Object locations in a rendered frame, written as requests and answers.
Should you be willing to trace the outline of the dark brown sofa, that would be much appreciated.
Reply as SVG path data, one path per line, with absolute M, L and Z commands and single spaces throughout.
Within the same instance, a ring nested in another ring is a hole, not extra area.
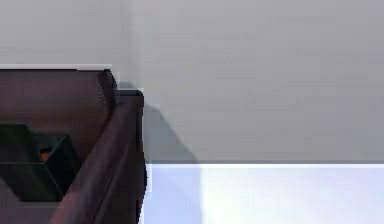
M 0 178 L 0 224 L 138 224 L 143 106 L 108 69 L 0 69 L 0 124 L 67 134 L 81 161 L 59 202 L 20 201 Z

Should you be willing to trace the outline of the dark green box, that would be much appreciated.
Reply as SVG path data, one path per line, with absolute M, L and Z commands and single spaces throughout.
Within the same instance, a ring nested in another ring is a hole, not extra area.
M 49 153 L 43 161 L 40 154 Z M 23 202 L 59 202 L 81 167 L 71 138 L 26 124 L 0 124 L 0 178 Z

